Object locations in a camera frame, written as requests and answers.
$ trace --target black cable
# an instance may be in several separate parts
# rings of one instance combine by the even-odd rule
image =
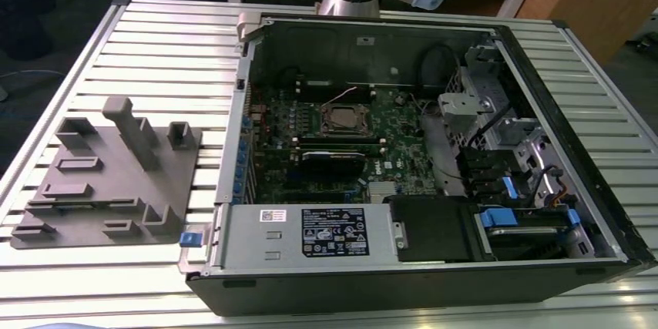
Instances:
[[[457,51],[453,49],[453,47],[450,45],[448,45],[446,43],[444,42],[436,42],[433,43],[422,52],[421,52],[421,55],[418,56],[417,58],[417,62],[416,62],[416,70],[417,70],[417,76],[416,76],[416,87],[417,89],[422,89],[424,88],[424,63],[425,63],[425,60],[428,59],[428,56],[430,55],[430,53],[433,52],[434,49],[446,49],[450,54],[453,55],[453,58],[454,58],[454,64],[456,64],[456,68],[457,68],[457,71],[460,71],[460,67],[462,65],[462,62],[460,61],[460,55],[457,54]]]
[[[544,179],[544,175],[546,175],[546,173],[552,170],[552,169],[557,169],[557,166],[556,165],[548,165],[541,171],[540,171],[540,178],[537,179],[537,183],[536,183],[536,186],[533,186],[533,190],[530,192],[530,196],[528,197],[528,205],[526,205],[526,208],[532,208],[533,206],[533,203],[536,202],[536,196],[537,196],[537,192],[540,191],[540,186],[542,185],[542,179]]]
[[[486,130],[489,130],[492,126],[504,118],[505,114],[509,112],[512,108],[513,108],[513,103],[509,102],[505,105],[505,107],[494,114],[494,117],[492,117],[490,121],[485,124],[485,126],[481,127],[478,131],[476,131],[476,134],[473,134],[472,139],[469,139],[466,143],[468,148],[473,145],[473,142],[476,142],[478,136],[482,136],[486,133]]]

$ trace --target floor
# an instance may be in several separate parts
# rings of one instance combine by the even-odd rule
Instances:
[[[103,17],[111,0],[57,0],[58,9],[43,16],[43,24],[54,38],[55,49],[46,57],[18,62],[0,53],[0,76],[26,69],[49,69],[67,73]],[[313,5],[317,0],[247,0],[254,3]],[[386,0],[384,8],[412,10],[410,6]],[[658,61],[640,55],[632,45],[625,46],[606,72],[623,93],[636,106],[655,131],[658,130]],[[17,151],[61,83],[50,75],[11,76],[0,81],[10,99],[0,102],[0,175],[5,173]]]

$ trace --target aluminum extrusion table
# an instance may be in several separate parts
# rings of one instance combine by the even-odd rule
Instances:
[[[102,327],[648,328],[658,322],[658,270],[593,284],[540,304],[278,317],[218,317],[191,293],[177,244],[14,250],[13,227],[59,142],[63,117],[94,124],[107,96],[129,95],[154,126],[205,129],[189,224],[213,218],[219,159],[235,81],[235,23],[243,11],[312,8],[130,0],[113,5],[0,182],[0,327],[74,322]],[[385,18],[506,24],[548,83],[652,249],[658,249],[658,140],[569,29],[552,22],[385,12]],[[205,260],[195,249],[189,261]]]

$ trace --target warning label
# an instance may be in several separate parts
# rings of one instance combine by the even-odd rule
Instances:
[[[302,252],[308,257],[369,256],[364,208],[304,209]]]

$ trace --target blue tab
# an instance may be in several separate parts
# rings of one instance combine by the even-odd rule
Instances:
[[[481,213],[484,227],[516,227],[517,217],[512,208],[490,208]]]
[[[572,226],[576,226],[580,224],[580,216],[576,210],[569,209],[566,212],[566,215],[569,216],[569,221],[572,222]]]
[[[514,189],[513,178],[510,176],[506,176],[504,178],[504,183],[505,183],[505,186],[508,187],[508,193],[510,195],[510,198],[517,200],[518,199],[518,193],[517,193],[517,189]]]
[[[205,241],[205,235],[202,233],[193,233],[186,231],[182,233],[182,238],[178,241],[179,246],[186,248],[199,248],[202,247]]]

